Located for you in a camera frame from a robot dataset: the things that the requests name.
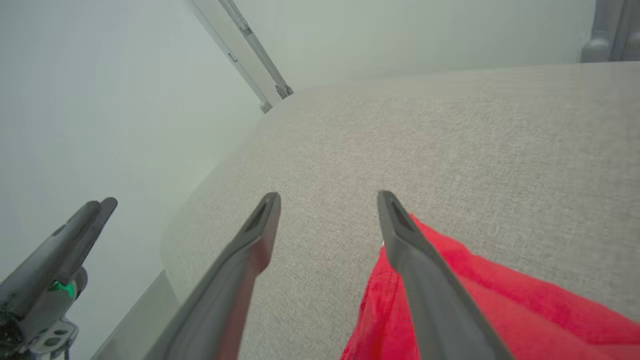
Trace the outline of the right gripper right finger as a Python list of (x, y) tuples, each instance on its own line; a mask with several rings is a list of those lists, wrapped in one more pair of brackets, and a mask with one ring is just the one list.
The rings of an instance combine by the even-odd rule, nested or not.
[(397, 196), (378, 191), (377, 209), (386, 258), (402, 279), (420, 358), (514, 360)]

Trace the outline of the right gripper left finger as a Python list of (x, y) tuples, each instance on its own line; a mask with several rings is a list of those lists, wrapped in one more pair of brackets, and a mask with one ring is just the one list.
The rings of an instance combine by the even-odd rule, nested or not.
[(145, 355), (237, 360), (256, 278), (270, 264), (281, 196), (266, 193)]

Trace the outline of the red basketball jersey with lettering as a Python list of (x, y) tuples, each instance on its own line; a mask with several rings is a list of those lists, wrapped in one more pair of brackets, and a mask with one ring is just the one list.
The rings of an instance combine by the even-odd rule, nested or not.
[[(514, 269), (413, 218), (515, 360), (640, 360), (640, 323)], [(434, 360), (419, 355), (400, 275), (379, 251), (340, 360)]]

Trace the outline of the grey metal stand frame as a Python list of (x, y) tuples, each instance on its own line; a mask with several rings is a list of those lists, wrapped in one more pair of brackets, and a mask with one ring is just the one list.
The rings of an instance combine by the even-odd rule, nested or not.
[(267, 114), (294, 94), (235, 0), (185, 0), (186, 5), (257, 96)]

